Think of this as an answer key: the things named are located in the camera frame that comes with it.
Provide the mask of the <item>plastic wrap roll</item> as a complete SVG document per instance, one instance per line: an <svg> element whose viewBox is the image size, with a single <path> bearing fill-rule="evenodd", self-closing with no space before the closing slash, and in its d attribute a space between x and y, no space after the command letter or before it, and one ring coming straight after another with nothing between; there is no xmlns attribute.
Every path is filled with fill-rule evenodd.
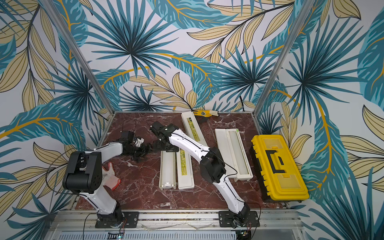
<svg viewBox="0 0 384 240"><path fill-rule="evenodd" d="M176 188L176 154L172 152L161 152L161 176L159 187L164 189Z"/></svg>

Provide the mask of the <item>white wrap dispenser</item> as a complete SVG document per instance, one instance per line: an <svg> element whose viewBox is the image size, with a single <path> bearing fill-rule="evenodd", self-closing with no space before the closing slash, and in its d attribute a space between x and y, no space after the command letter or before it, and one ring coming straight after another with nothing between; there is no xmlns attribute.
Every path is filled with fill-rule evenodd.
<svg viewBox="0 0 384 240"><path fill-rule="evenodd" d="M179 150L175 154L176 188L178 188L179 190L193 189L195 187L195 181L191 156L184 150Z"/></svg>
<svg viewBox="0 0 384 240"><path fill-rule="evenodd" d="M250 162L238 129L215 129L218 148L225 162L226 175L237 181L253 178Z"/></svg>
<svg viewBox="0 0 384 240"><path fill-rule="evenodd" d="M195 115L192 112L184 112L181 116L187 135L198 143L208 146Z"/></svg>

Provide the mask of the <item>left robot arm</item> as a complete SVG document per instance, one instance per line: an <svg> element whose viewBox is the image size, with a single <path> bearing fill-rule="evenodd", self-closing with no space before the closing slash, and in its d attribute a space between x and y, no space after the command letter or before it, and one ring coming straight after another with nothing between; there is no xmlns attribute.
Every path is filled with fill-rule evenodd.
<svg viewBox="0 0 384 240"><path fill-rule="evenodd" d="M85 198L98 211L99 218L121 221L120 205L102 185L103 163L120 155L139 159L151 150L151 144L117 141L89 151L75 151L70 155L63 188Z"/></svg>

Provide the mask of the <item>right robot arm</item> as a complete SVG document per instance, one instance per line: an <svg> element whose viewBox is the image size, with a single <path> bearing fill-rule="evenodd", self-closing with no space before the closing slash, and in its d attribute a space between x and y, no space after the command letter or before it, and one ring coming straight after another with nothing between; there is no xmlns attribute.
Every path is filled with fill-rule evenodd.
<svg viewBox="0 0 384 240"><path fill-rule="evenodd" d="M213 184L226 201L231 214L232 228L244 227L248 224L250 207L239 196L227 177L225 162L218 148L210 148L198 143L172 124L163 126L159 122L154 122L150 125L150 130L158 138L161 146L177 147L200 164L203 179Z"/></svg>

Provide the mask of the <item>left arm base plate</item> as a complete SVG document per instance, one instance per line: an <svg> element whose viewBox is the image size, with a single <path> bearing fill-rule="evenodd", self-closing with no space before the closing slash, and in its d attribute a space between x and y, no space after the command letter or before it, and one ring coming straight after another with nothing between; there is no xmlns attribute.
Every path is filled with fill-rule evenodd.
<svg viewBox="0 0 384 240"><path fill-rule="evenodd" d="M117 214L97 214L96 229L134 229L137 227L139 212L121 212Z"/></svg>

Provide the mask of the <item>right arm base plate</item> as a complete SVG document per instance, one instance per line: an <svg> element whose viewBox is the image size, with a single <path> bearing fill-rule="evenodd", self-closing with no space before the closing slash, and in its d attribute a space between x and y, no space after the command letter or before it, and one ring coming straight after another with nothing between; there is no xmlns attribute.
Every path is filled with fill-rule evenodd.
<svg viewBox="0 0 384 240"><path fill-rule="evenodd" d="M260 226L259 216L256 211L250 211L245 218L241 218L230 211L219 211L219 223L221 228L242 228Z"/></svg>

